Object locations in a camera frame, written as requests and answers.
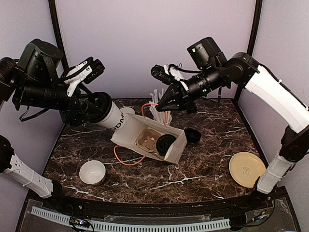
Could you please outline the stack of black cup lids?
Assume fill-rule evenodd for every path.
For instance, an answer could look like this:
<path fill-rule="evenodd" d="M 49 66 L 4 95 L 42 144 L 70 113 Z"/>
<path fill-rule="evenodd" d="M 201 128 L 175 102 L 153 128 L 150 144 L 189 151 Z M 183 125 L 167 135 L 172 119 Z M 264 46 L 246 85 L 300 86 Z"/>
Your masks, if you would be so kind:
<path fill-rule="evenodd" d="M 184 133 L 188 143 L 198 143 L 201 139 L 201 133 L 196 129 L 186 128 Z"/>

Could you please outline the black coffee cup lid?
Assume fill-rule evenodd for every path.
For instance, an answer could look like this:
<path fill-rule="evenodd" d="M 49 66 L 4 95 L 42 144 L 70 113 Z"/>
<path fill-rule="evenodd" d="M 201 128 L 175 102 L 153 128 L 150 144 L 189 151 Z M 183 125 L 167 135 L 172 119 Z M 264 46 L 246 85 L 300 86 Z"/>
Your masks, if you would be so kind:
<path fill-rule="evenodd" d="M 176 137 L 171 134 L 160 136 L 156 142 L 156 149 L 161 156 L 165 156 L 170 146 L 176 141 Z"/>

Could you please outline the brown cardboard cup carrier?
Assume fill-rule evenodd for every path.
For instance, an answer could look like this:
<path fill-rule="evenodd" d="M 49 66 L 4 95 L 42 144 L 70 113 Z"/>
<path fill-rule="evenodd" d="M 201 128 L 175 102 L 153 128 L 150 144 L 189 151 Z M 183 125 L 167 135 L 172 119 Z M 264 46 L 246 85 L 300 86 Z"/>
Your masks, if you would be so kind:
<path fill-rule="evenodd" d="M 159 155 L 156 149 L 156 142 L 161 134 L 151 128 L 144 129 L 136 139 L 136 146 L 145 152 L 148 152 L 159 159 L 163 156 Z"/>

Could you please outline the stack of white paper cups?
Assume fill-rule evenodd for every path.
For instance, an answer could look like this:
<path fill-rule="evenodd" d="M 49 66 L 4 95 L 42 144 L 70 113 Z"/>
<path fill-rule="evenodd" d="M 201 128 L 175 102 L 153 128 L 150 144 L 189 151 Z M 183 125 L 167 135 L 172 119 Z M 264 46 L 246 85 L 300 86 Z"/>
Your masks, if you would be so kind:
<path fill-rule="evenodd" d="M 135 110 L 131 107 L 123 107 L 120 109 L 121 115 L 125 116 L 125 115 L 134 115 L 135 114 Z"/>

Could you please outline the white paper takeout bag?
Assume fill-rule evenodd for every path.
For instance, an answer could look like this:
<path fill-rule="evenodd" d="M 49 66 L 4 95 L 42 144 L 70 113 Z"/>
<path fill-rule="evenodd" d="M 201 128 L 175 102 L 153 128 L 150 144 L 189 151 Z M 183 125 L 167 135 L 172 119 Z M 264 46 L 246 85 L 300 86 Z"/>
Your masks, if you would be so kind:
<path fill-rule="evenodd" d="M 124 125 L 114 132 L 111 141 L 116 144 L 113 152 L 121 164 L 134 166 L 145 158 L 178 164 L 187 145 L 184 130 L 137 115 L 129 107 L 120 112 L 124 115 Z M 118 148 L 132 150 L 142 159 L 132 164 L 124 163 L 118 156 Z"/>

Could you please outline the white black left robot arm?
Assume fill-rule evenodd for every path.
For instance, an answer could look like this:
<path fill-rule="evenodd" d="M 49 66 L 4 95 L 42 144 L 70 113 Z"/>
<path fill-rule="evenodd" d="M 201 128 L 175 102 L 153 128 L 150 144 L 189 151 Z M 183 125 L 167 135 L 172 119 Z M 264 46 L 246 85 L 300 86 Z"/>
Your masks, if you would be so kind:
<path fill-rule="evenodd" d="M 11 99 L 16 110 L 22 105 L 41 109 L 32 116 L 22 114 L 20 121 L 31 120 L 50 109 L 58 110 L 65 123 L 79 124 L 93 119 L 96 114 L 92 93 L 83 84 L 101 75 L 105 69 L 103 64 L 89 57 L 59 77 L 56 68 L 62 58 L 59 48 L 40 39 L 29 42 L 19 59 L 2 58 L 0 102 Z M 22 162 L 4 136 L 0 138 L 0 171 L 10 174 L 39 197 L 49 198 L 56 210 L 68 207 L 68 199 L 61 195 L 61 185 L 42 177 Z"/>

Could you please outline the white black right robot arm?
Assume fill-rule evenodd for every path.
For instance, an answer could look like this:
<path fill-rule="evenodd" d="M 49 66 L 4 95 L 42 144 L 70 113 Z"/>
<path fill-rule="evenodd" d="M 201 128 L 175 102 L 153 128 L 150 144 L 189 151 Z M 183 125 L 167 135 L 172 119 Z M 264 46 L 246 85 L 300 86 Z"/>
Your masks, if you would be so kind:
<path fill-rule="evenodd" d="M 255 192 L 246 205 L 256 210 L 265 202 L 275 185 L 309 152 L 309 108 L 264 64 L 244 52 L 226 58 L 212 37 L 206 37 L 187 48 L 197 69 L 185 79 L 184 69 L 168 64 L 155 65 L 151 75 L 167 85 L 157 110 L 197 111 L 195 101 L 221 87 L 236 84 L 259 98 L 276 112 L 287 127 L 281 147 L 264 174 L 255 181 Z"/>

